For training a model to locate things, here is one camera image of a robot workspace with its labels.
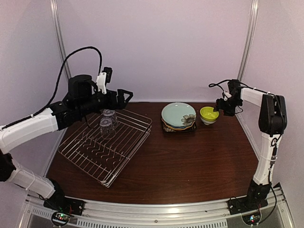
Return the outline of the lime green bowl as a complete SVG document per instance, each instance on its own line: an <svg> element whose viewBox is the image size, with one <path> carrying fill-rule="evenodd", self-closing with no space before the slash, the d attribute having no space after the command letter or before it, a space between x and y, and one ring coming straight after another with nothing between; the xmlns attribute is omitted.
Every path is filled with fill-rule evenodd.
<svg viewBox="0 0 304 228"><path fill-rule="evenodd" d="M219 117L219 112L214 111L214 108L210 106L205 106L201 108L199 113L202 119L209 122L216 121Z"/></svg>

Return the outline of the pale striped bowl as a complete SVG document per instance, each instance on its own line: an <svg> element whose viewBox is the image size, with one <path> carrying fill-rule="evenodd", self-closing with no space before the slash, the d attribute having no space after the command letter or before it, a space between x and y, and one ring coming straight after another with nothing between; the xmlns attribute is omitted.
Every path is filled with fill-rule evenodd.
<svg viewBox="0 0 304 228"><path fill-rule="evenodd" d="M211 125L211 124L214 124L217 120L214 120L214 121L209 121L209 120L205 120L204 118L200 118L201 121L205 124L205 125Z"/></svg>

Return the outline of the black floral square plate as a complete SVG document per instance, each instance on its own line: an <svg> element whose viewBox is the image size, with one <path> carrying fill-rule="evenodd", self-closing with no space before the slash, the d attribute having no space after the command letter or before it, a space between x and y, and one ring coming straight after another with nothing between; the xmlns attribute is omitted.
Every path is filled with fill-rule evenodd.
<svg viewBox="0 0 304 228"><path fill-rule="evenodd" d="M164 123L162 123L162 130L165 133L187 133L187 132L193 132L196 129L197 129L197 125L195 123L187 129L178 129L178 130L171 129L168 126L166 126Z"/></svg>

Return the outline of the light teal floral plate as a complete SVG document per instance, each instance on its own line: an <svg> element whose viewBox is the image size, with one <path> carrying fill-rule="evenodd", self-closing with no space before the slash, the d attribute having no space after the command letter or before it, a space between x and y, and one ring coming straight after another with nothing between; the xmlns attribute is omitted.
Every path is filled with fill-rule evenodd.
<svg viewBox="0 0 304 228"><path fill-rule="evenodd" d="M186 103L170 103L162 109L161 117L172 126L187 126L196 121L196 111Z"/></svg>

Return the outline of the yellow dotted scalloped plate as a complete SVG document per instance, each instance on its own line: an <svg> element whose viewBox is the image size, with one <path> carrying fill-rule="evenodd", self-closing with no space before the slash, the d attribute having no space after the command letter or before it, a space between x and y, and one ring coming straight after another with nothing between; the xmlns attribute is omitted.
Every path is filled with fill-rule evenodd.
<svg viewBox="0 0 304 228"><path fill-rule="evenodd" d="M172 127L163 120L161 121L161 123L165 132L189 132L195 131L197 129L196 123L193 123L192 125L186 127Z"/></svg>

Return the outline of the blue dotted scalloped plate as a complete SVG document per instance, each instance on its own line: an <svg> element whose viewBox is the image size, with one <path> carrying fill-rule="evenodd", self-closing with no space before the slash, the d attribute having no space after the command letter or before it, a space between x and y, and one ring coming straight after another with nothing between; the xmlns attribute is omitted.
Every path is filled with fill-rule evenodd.
<svg viewBox="0 0 304 228"><path fill-rule="evenodd" d="M168 128L170 128L170 129L172 129L172 130L176 130L176 131L181 131L181 130L189 129L189 128L191 128L191 127L195 124L195 122L193 122L193 123L191 123L190 125L187 125L187 126L172 126L172 125L168 124L167 122L165 122L163 118L161 118L161 121L162 121Z"/></svg>

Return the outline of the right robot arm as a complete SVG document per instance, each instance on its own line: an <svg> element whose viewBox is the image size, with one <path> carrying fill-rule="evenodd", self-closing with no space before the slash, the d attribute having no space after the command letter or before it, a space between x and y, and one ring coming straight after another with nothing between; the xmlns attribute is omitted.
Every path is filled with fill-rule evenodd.
<svg viewBox="0 0 304 228"><path fill-rule="evenodd" d="M234 116L236 108L248 102L260 108L258 127L262 147L258 165L247 190L243 204L254 209L266 199L272 187L272 177L277 151L287 127L285 98L257 88L249 87L237 79L226 79L228 90L222 90L222 97L216 100L214 111L222 110L226 116Z"/></svg>

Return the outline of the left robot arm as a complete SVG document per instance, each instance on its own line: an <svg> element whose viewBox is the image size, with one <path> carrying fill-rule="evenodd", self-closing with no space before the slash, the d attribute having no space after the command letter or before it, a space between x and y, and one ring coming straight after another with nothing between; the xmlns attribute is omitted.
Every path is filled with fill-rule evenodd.
<svg viewBox="0 0 304 228"><path fill-rule="evenodd" d="M133 93L123 89L106 89L111 77L102 72L94 82L90 75L77 75L68 81L68 93L63 101L47 105L39 114L0 129L0 180L12 182L31 190L49 202L58 211L68 207L68 200L59 184L24 168L13 160L10 150L41 135L61 131L87 115L102 109L124 109Z"/></svg>

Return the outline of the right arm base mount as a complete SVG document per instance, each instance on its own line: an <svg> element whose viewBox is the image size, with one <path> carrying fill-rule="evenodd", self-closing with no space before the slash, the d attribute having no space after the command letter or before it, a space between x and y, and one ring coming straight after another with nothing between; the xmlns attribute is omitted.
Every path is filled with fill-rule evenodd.
<svg viewBox="0 0 304 228"><path fill-rule="evenodd" d="M227 201L227 203L230 215L245 213L252 210L258 210L268 205L266 199L261 200L261 202L259 203L249 202L247 196L243 196L240 198L232 197Z"/></svg>

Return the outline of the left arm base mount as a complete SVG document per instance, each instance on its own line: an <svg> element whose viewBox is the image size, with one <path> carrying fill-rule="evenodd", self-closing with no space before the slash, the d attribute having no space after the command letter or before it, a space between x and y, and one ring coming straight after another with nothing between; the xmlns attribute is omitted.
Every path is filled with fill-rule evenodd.
<svg viewBox="0 0 304 228"><path fill-rule="evenodd" d="M43 206L55 211L63 212L67 215L82 216L85 202L79 199L64 197L63 200L55 202L51 199L43 200Z"/></svg>

